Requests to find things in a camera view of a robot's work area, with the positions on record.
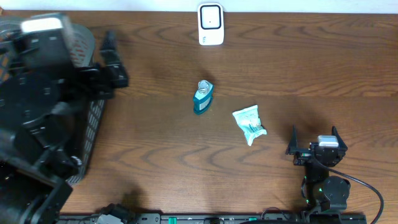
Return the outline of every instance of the snack package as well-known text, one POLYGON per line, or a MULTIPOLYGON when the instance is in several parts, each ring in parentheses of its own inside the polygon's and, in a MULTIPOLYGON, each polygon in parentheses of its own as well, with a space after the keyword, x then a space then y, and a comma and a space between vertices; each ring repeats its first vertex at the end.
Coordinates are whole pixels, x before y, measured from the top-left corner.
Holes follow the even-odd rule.
POLYGON ((251 146, 255 138, 262 134, 267 134, 267 131, 261 126, 261 120, 257 109, 258 105, 254 105, 232 113, 236 123, 242 129, 249 146, 251 146))

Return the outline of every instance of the wood grain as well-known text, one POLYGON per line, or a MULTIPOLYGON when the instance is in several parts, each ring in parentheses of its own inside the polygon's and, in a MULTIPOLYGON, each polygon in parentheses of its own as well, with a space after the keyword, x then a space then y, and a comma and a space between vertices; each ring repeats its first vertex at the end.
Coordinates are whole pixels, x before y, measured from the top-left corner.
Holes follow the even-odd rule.
MULTIPOLYGON (((195 13, 66 13, 97 44, 116 31, 131 82, 108 101, 91 169, 64 213, 118 202, 165 213, 299 211, 303 167, 284 154, 292 125, 302 146, 335 125, 349 148, 336 168, 379 189, 380 223, 396 222, 397 15, 226 13, 224 44, 203 47, 195 13), (215 98, 197 116, 201 79, 215 98), (269 134, 249 147, 232 112, 254 104, 269 134)), ((347 212, 370 223, 379 200, 351 184, 347 212)))

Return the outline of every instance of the white wall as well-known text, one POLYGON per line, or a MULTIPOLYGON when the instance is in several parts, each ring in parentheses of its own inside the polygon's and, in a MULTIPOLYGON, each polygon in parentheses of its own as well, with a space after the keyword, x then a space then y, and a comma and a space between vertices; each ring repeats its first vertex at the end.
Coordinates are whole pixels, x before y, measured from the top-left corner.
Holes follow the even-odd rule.
MULTIPOLYGON (((196 11, 201 0, 0 0, 4 9, 196 11)), ((397 13, 398 0, 218 0, 226 12, 397 13)))

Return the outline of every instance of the hand sanitizer bottle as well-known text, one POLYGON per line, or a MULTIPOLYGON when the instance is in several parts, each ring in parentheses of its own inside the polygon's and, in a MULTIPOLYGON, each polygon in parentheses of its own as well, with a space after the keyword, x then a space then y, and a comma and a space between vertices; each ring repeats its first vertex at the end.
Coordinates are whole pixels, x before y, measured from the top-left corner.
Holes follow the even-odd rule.
POLYGON ((193 112, 197 115, 204 113, 213 101, 214 86, 206 80, 202 80, 198 84, 198 90, 193 96, 193 112))

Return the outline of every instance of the white label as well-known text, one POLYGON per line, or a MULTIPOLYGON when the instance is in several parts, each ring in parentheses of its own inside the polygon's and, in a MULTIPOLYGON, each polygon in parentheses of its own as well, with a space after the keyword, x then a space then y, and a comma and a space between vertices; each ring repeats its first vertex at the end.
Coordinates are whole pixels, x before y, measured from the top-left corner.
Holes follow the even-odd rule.
POLYGON ((207 106, 207 104, 209 104, 211 97, 209 97, 206 101, 204 101, 203 103, 199 104, 199 110, 202 110, 203 108, 205 108, 207 106))

